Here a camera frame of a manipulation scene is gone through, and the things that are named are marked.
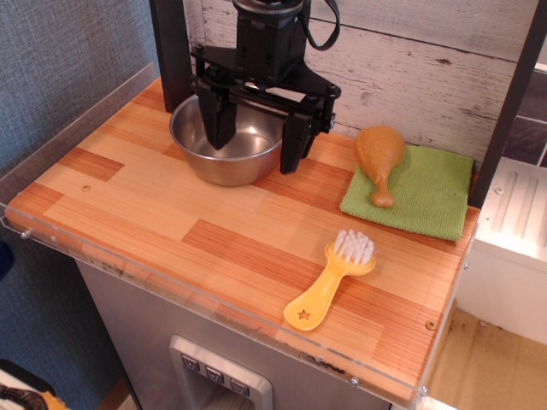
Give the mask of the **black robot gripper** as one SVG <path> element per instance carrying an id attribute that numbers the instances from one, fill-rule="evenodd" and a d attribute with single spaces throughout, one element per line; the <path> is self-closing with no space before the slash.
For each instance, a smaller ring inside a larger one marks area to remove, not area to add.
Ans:
<path id="1" fill-rule="evenodd" d="M 319 132 L 329 132 L 333 105 L 341 95 L 335 84 L 304 61 L 306 47 L 326 51 L 338 40 L 336 24 L 324 44 L 309 29 L 308 3 L 237 3 L 235 47 L 196 45 L 198 104 L 206 137 L 222 149 L 236 132 L 240 105 L 254 105 L 285 119 L 280 172 L 294 173 Z"/>

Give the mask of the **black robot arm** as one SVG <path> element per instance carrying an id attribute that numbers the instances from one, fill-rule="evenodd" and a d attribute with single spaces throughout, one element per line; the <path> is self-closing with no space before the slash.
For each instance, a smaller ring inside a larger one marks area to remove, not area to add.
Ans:
<path id="1" fill-rule="evenodd" d="M 236 132 L 239 107 L 254 108 L 283 119 L 280 171 L 294 173 L 315 136 L 332 129 L 334 102 L 341 90 L 312 71 L 306 47 L 325 51 L 337 41 L 335 26 L 323 45 L 309 30 L 309 1 L 236 1 L 234 48 L 197 45 L 194 84 L 205 132 L 215 149 Z"/>

